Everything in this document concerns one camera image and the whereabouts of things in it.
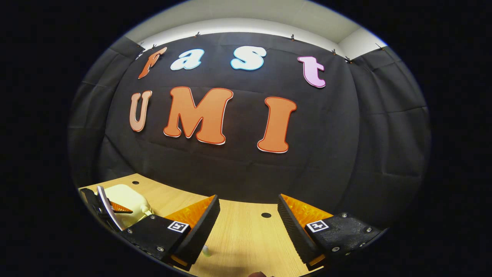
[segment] white wall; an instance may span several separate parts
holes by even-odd
[[[338,45],[343,50],[343,53],[345,53],[348,58],[353,60],[372,50],[378,49],[379,47],[376,43],[381,47],[387,46],[385,42],[380,40],[368,30],[359,28],[340,41]]]
[[[177,39],[194,36],[197,32],[201,35],[226,33],[226,32],[249,32],[288,37],[294,34],[294,38],[327,50],[336,50],[336,53],[345,56],[344,51],[338,44],[311,32],[273,21],[248,18],[220,18],[194,22],[171,28],[148,37],[143,41],[142,47],[151,49],[152,45],[162,45]]]

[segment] pink letter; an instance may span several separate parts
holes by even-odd
[[[325,68],[316,62],[315,57],[298,57],[297,60],[303,63],[304,79],[306,79],[311,86],[317,88],[325,86],[325,80],[318,78],[318,69],[325,71]]]

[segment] ceiling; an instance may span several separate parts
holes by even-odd
[[[197,21],[253,18],[288,24],[339,43],[360,26],[307,0],[189,0],[173,6],[129,31],[139,42],[162,31]]]

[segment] wooden table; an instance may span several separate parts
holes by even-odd
[[[154,213],[162,217],[210,196],[176,189],[139,174],[86,188],[95,192],[98,185],[108,188],[117,184],[128,185],[143,195]],[[200,253],[188,273],[198,277],[247,277],[262,271],[267,277],[298,277],[310,272],[299,258],[276,204],[219,202],[220,213],[206,242],[211,256]],[[264,218],[264,212],[272,216]]]

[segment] orange letter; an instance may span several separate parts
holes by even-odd
[[[135,132],[140,132],[145,126],[145,117],[147,116],[147,105],[149,104],[149,98],[152,96],[152,91],[147,90],[142,94],[142,109],[140,109],[140,120],[137,121],[137,103],[140,99],[140,93],[135,93],[131,96],[130,107],[130,126]]]
[[[178,121],[181,119],[184,135],[189,139],[195,132],[198,123],[202,121],[202,129],[196,133],[196,138],[201,142],[211,144],[224,144],[225,137],[222,134],[222,121],[224,119],[225,106],[233,93],[228,89],[211,89],[205,97],[195,106],[193,95],[188,87],[175,87],[170,92],[173,97],[169,121],[164,134],[170,137],[179,137],[181,130]]]
[[[258,142],[258,149],[271,153],[285,153],[289,145],[285,142],[287,125],[290,113],[297,109],[297,105],[285,98],[268,97],[265,99],[268,106],[268,122],[263,139]]]
[[[145,64],[144,70],[142,70],[142,73],[140,73],[140,75],[138,76],[139,80],[142,79],[143,77],[145,77],[149,73],[149,69],[155,65],[159,56],[164,54],[164,52],[166,52],[166,50],[167,50],[167,47],[164,47],[164,48],[160,49],[159,51],[153,53],[149,57],[149,60]]]

